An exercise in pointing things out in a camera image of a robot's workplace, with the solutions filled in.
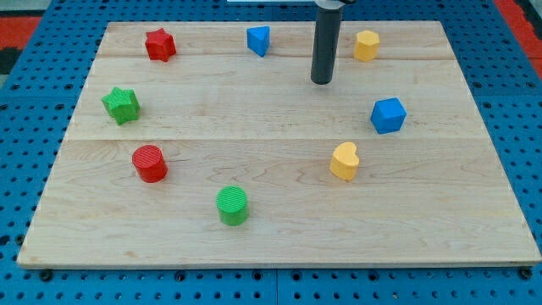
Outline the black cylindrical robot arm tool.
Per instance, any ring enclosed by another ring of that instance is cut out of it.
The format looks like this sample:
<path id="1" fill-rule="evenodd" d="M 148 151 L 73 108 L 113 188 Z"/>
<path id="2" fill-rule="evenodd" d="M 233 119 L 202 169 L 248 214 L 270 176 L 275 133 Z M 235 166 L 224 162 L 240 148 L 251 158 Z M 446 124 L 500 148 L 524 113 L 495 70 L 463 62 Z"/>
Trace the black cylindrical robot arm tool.
<path id="1" fill-rule="evenodd" d="M 332 81 L 342 14 L 356 0 L 316 0 L 317 18 L 312 48 L 311 81 L 326 85 Z"/>

